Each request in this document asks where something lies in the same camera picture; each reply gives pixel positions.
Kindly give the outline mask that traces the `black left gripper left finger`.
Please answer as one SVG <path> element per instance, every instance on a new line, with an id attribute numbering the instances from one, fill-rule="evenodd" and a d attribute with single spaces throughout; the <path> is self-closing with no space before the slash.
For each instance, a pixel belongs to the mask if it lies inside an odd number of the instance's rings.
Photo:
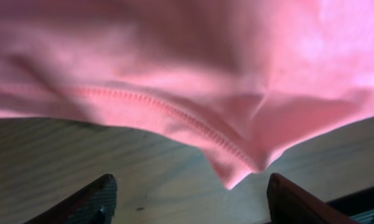
<path id="1" fill-rule="evenodd" d="M 25 224 L 111 224 L 116 205 L 116 179 L 104 174 Z"/>

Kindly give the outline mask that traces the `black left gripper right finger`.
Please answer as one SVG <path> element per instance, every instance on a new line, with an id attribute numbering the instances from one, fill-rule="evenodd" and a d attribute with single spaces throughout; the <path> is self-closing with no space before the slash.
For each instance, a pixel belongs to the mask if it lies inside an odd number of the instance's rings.
<path id="1" fill-rule="evenodd" d="M 269 178 L 267 199 L 272 224 L 357 224 L 278 173 Z"/>

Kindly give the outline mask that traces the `pink cloth garment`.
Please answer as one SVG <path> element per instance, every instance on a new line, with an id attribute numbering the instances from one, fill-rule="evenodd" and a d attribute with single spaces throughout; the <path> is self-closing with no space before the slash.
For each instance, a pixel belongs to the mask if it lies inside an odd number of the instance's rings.
<path id="1" fill-rule="evenodd" d="M 0 0 L 0 118 L 154 132 L 228 189 L 374 116 L 374 0 Z"/>

